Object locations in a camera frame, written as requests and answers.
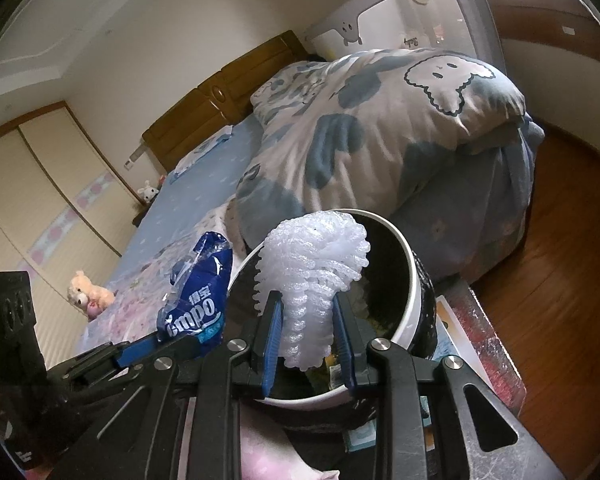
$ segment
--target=wooden floor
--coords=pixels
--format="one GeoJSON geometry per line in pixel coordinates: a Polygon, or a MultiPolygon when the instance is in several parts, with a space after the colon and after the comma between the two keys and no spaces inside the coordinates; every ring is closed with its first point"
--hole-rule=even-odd
{"type": "Polygon", "coordinates": [[[600,453],[600,158],[549,132],[524,248],[474,289],[518,366],[522,422],[569,479],[600,453]]]}

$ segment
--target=comforter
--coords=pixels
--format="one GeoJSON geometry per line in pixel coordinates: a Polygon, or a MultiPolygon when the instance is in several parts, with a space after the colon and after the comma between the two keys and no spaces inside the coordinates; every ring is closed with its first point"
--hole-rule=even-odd
{"type": "Polygon", "coordinates": [[[251,248],[307,212],[387,217],[459,155],[514,142],[525,123],[524,97],[499,70],[431,49],[295,63],[251,102],[264,136],[236,194],[251,248]]]}

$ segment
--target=white rabbit plush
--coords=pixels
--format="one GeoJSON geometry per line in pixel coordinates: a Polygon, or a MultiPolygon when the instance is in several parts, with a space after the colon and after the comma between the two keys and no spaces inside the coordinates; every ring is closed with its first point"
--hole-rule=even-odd
{"type": "Polygon", "coordinates": [[[149,184],[148,180],[144,181],[144,187],[138,189],[138,195],[142,197],[145,203],[151,202],[158,193],[160,193],[160,190],[149,184]]]}

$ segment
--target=pillow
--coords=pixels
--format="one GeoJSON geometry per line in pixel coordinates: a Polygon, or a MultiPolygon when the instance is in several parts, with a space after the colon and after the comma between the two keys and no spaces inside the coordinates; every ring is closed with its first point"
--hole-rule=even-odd
{"type": "MultiPolygon", "coordinates": [[[[274,118],[302,114],[322,87],[329,65],[317,61],[292,63],[258,88],[251,96],[251,104],[262,127],[266,128],[274,118]]],[[[267,135],[265,130],[262,140],[267,135]]]]}
{"type": "Polygon", "coordinates": [[[178,177],[182,176],[191,166],[214,149],[218,144],[222,144],[228,140],[232,135],[233,129],[234,127],[230,124],[223,126],[211,137],[203,140],[193,150],[187,153],[187,155],[183,156],[176,166],[176,169],[173,170],[173,173],[171,174],[171,182],[174,182],[178,177]]]}

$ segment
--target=blue gripper pad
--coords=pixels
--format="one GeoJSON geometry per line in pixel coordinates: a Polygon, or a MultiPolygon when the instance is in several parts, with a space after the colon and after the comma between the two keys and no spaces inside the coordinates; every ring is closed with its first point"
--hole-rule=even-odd
{"type": "Polygon", "coordinates": [[[118,358],[118,366],[120,368],[126,368],[133,363],[139,362],[151,352],[157,350],[159,346],[160,343],[158,342],[155,332],[149,334],[123,349],[122,354],[120,354],[120,357],[118,358]]]}
{"type": "Polygon", "coordinates": [[[268,326],[264,355],[262,360],[262,393],[269,397],[273,382],[276,378],[276,367],[278,366],[278,351],[280,349],[280,338],[282,337],[282,296],[273,291],[267,298],[267,305],[260,319],[263,326],[268,326]]]}
{"type": "Polygon", "coordinates": [[[338,349],[338,360],[340,361],[340,373],[344,384],[350,392],[356,388],[355,372],[353,369],[353,355],[349,331],[345,322],[342,309],[351,307],[346,296],[337,293],[333,297],[333,338],[338,349]]]}

